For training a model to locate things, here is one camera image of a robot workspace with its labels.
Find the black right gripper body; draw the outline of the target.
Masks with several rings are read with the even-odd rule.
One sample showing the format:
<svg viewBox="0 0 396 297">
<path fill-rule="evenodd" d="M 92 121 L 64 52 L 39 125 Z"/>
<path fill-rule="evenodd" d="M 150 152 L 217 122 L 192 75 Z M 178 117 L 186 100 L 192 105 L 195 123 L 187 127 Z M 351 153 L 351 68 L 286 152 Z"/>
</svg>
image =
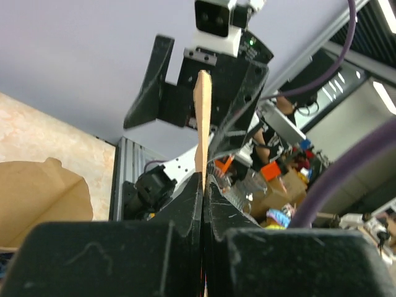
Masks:
<svg viewBox="0 0 396 297">
<path fill-rule="evenodd" d="M 248 30 L 242 34 L 236 58 L 203 48 L 186 48 L 177 84 L 163 86 L 157 118 L 175 126 L 187 126 L 196 116 L 192 91 L 197 75 L 205 70 L 212 80 L 211 124 L 219 126 L 229 112 L 249 103 L 246 114 L 236 122 L 243 127 L 257 105 L 272 58 L 273 52 Z"/>
</svg>

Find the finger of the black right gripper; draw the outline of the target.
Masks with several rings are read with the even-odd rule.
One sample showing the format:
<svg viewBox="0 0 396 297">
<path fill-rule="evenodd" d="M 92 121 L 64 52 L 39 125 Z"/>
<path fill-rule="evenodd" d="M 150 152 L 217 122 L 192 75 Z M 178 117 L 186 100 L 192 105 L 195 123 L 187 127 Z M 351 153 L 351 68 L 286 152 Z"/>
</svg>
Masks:
<svg viewBox="0 0 396 297">
<path fill-rule="evenodd" d="M 238 152 L 248 142 L 248 128 L 268 75 L 266 64 L 249 61 L 240 88 L 225 118 L 213 135 L 210 157 Z"/>
<path fill-rule="evenodd" d="M 156 120 L 173 46 L 173 38 L 163 35 L 155 37 L 141 88 L 124 118 L 124 129 Z"/>
</svg>

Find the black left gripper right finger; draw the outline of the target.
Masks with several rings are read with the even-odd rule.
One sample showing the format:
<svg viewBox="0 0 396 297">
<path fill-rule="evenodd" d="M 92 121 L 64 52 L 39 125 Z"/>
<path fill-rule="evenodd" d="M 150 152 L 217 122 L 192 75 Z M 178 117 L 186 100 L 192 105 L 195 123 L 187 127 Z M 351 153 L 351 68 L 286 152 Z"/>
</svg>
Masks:
<svg viewBox="0 0 396 297">
<path fill-rule="evenodd" d="M 207 182 L 205 268 L 210 296 L 394 296 L 377 249 L 358 231 L 266 230 Z"/>
</svg>

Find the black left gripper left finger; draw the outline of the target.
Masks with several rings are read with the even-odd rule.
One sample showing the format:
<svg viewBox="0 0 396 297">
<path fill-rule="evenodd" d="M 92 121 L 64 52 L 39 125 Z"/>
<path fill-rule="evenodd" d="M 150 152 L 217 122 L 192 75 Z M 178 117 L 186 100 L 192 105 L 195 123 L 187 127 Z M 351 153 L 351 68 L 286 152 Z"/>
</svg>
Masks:
<svg viewBox="0 0 396 297">
<path fill-rule="evenodd" d="M 202 296 L 202 177 L 148 221 L 43 223 L 12 258 L 2 296 Z"/>
</svg>

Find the brown paper coffee filter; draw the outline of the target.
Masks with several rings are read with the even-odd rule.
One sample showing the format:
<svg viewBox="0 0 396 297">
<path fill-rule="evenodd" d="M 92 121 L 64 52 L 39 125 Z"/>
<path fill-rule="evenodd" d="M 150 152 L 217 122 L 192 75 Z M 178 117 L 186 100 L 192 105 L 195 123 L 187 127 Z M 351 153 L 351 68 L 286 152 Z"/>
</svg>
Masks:
<svg viewBox="0 0 396 297">
<path fill-rule="evenodd" d="M 92 219 L 87 182 L 58 159 L 1 163 L 1 252 L 16 251 L 43 222 Z"/>
</svg>

